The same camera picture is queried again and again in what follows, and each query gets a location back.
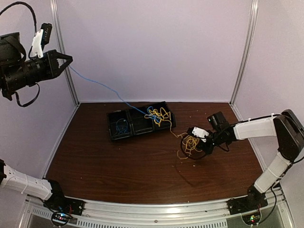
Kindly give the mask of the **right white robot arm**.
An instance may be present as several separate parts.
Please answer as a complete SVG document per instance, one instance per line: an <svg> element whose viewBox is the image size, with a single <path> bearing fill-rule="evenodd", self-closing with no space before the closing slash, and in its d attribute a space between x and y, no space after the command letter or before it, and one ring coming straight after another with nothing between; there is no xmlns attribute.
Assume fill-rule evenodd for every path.
<svg viewBox="0 0 304 228"><path fill-rule="evenodd" d="M246 209L259 205L265 193L276 185L297 162L304 148L304 126L291 109L281 113L229 123L222 112L208 117L212 130L194 127L190 134L199 140L198 147L206 155L222 144L249 140L252 143L270 143L272 160L263 173L248 188L243 204Z"/></svg>

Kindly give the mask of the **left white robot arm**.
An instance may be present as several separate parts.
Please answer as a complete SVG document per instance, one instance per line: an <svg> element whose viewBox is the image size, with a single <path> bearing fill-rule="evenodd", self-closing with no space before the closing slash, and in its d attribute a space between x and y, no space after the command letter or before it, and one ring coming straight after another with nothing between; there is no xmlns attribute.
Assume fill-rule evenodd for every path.
<svg viewBox="0 0 304 228"><path fill-rule="evenodd" d="M28 107L36 98L21 104L17 91L59 77L72 63L73 58L69 55L56 50L44 52L43 48L48 42L49 35L45 35L43 29L36 32L31 45L33 57L27 60L18 32L0 37L0 90L3 97L11 101L15 96L18 106ZM0 162L0 186L50 202L58 211L68 207L68 200L57 181L36 179L16 171L4 161Z"/></svg>

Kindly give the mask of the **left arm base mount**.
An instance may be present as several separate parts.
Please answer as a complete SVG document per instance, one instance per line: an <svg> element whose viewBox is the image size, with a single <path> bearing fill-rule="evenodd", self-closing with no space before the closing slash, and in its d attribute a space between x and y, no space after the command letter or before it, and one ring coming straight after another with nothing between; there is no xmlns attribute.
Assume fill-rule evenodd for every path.
<svg viewBox="0 0 304 228"><path fill-rule="evenodd" d="M68 223L76 223L76 216L81 216L85 202L79 199L66 198L63 202L43 200L43 206L51 211L51 222L55 227L63 227Z"/></svg>

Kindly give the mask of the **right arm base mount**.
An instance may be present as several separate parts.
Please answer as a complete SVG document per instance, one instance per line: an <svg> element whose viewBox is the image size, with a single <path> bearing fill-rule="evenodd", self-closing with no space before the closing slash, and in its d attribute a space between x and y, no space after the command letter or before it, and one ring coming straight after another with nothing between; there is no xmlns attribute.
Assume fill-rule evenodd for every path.
<svg viewBox="0 0 304 228"><path fill-rule="evenodd" d="M248 197L231 198L227 201L230 215L241 215L242 221L248 226L256 226L262 220L261 209L268 206L266 199L258 203L248 200Z"/></svg>

